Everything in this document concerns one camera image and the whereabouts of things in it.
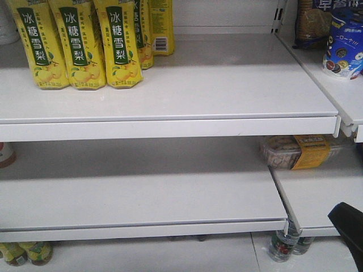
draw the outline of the blue package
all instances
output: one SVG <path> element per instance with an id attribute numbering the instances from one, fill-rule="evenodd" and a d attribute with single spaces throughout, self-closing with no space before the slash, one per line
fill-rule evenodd
<path id="1" fill-rule="evenodd" d="M 332 25 L 323 60 L 324 71 L 350 80 L 363 70 L 363 9 L 340 8 L 332 13 Z"/>

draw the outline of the black object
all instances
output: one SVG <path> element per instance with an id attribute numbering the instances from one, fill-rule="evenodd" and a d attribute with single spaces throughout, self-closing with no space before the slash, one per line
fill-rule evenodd
<path id="1" fill-rule="evenodd" d="M 363 272 L 363 212 L 340 202 L 328 214 L 347 244 L 359 272 Z"/>

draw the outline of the barcode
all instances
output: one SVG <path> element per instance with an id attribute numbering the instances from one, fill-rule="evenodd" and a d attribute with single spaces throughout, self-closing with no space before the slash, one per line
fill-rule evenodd
<path id="1" fill-rule="evenodd" d="M 155 39 L 155 51 L 168 51 L 168 39 L 167 37 L 159 37 Z"/>

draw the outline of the floor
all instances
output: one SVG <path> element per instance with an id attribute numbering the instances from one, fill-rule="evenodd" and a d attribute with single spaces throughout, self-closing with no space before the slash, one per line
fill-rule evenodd
<path id="1" fill-rule="evenodd" d="M 267 255 L 271 232 L 53 242 L 45 266 L 29 262 L 0 271 L 26 272 L 357 272 L 339 237 L 317 237 L 307 253 L 277 263 Z"/>

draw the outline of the yellow bottle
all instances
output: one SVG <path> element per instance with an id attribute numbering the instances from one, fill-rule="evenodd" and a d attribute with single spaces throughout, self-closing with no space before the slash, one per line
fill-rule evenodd
<path id="1" fill-rule="evenodd" d="M 91 1 L 50 0 L 61 35 L 70 84 L 79 90 L 106 85 L 104 53 Z"/>
<path id="2" fill-rule="evenodd" d="M 130 88 L 142 80 L 134 31 L 133 0 L 94 0 L 101 25 L 107 82 Z"/>
<path id="3" fill-rule="evenodd" d="M 34 265 L 47 264 L 53 255 L 50 242 L 19 242 L 18 245 L 27 252 L 30 262 Z"/>
<path id="4" fill-rule="evenodd" d="M 151 47 L 149 0 L 135 0 L 134 23 L 141 68 L 146 70 L 154 65 L 153 49 Z"/>
<path id="5" fill-rule="evenodd" d="M 175 50 L 172 0 L 150 0 L 153 54 L 168 56 Z"/>
<path id="6" fill-rule="evenodd" d="M 69 85 L 63 50 L 46 0 L 8 0 L 35 83 L 45 90 Z"/>

